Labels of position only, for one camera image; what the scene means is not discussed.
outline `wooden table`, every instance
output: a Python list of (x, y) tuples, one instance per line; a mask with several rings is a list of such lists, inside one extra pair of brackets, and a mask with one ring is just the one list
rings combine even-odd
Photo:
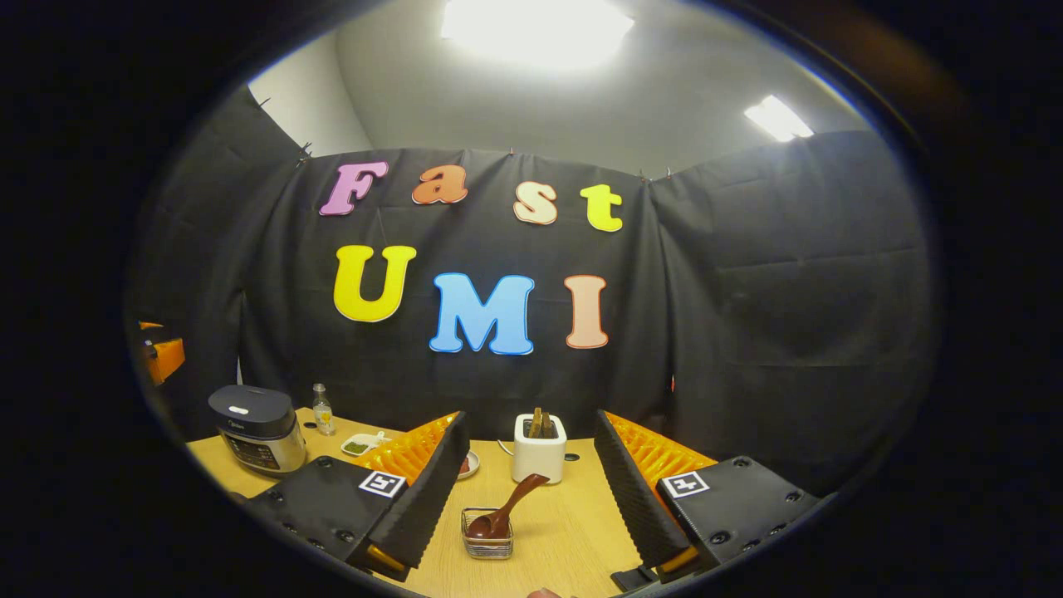
[[(314, 412), (297, 411), (300, 425), (314, 421)], [(324, 437), (302, 428), (307, 461), (327, 455), (351, 462), (340, 450), (352, 434), (376, 434), (398, 439), (402, 432), (335, 418), (336, 435)], [(601, 598), (620, 593), (609, 579), (614, 571), (632, 569), (639, 554), (627, 534), (620, 511), (609, 492), (593, 441), (569, 440), (568, 452), (579, 461), (564, 463), (564, 478), (542, 486), (513, 510), (516, 537), (512, 558), (479, 561), (461, 543), (461, 510), (467, 507), (501, 507), (517, 485), (509, 476), (512, 459), (491, 441), (472, 441), (479, 457), (479, 471), (454, 484), (421, 566), (404, 583), (395, 583), (440, 598), (525, 598), (549, 587), (563, 598)], [(220, 437), (188, 444), (189, 450), (227, 491), (253, 497), (276, 483), (240, 466)]]

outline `wire basket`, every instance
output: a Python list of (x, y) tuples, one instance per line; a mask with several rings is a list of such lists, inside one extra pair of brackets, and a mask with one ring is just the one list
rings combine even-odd
[(508, 559), (513, 556), (513, 523), (509, 522), (509, 535), (499, 540), (471, 539), (466, 535), (469, 525), (480, 515), (486, 515), (497, 509), (487, 507), (469, 507), (461, 510), (461, 541), (466, 551), (473, 559)]

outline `ceiling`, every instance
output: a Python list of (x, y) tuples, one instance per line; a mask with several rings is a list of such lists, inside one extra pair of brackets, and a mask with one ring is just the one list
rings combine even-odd
[(339, 29), (340, 72), (374, 148), (512, 147), (654, 178), (776, 142), (742, 114), (769, 93), (815, 132), (870, 127), (736, 21), (680, 2), (610, 3), (635, 25), (593, 68), (472, 52), (440, 35), (445, 0), (393, 0)]

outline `yellow letter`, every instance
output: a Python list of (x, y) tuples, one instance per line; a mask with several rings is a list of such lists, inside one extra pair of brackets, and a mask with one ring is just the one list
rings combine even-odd
[(372, 255), (373, 247), (365, 244), (344, 244), (336, 251), (339, 268), (336, 269), (333, 303), (339, 313), (355, 322), (381, 322), (395, 313), (406, 284), (406, 264), (417, 256), (417, 250), (404, 244), (384, 247), (381, 255), (388, 260), (384, 292), (376, 302), (366, 302), (361, 297), (361, 273), (366, 269), (366, 260)]
[(619, 194), (609, 189), (609, 185), (594, 185), (580, 189), (579, 194), (587, 198), (587, 219), (591, 225), (607, 233), (617, 232), (624, 222), (609, 213), (610, 205), (620, 205), (623, 201)]
[(556, 199), (557, 191), (554, 187), (535, 181), (524, 181), (517, 185), (513, 213), (517, 213), (518, 220), (549, 224), (557, 219), (557, 207), (553, 203)]

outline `blue letter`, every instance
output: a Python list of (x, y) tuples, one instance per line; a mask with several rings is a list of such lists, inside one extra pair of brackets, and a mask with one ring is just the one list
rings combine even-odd
[(428, 342), (433, 352), (456, 354), (461, 351), (458, 322), (473, 352), (484, 346), (494, 323), (499, 326), (490, 345), (492, 354), (526, 356), (535, 348), (527, 336), (527, 298), (528, 292), (535, 288), (534, 279), (518, 275), (502, 276), (487, 304), (479, 303), (476, 289), (466, 274), (439, 274), (435, 283), (439, 287), (439, 332)]

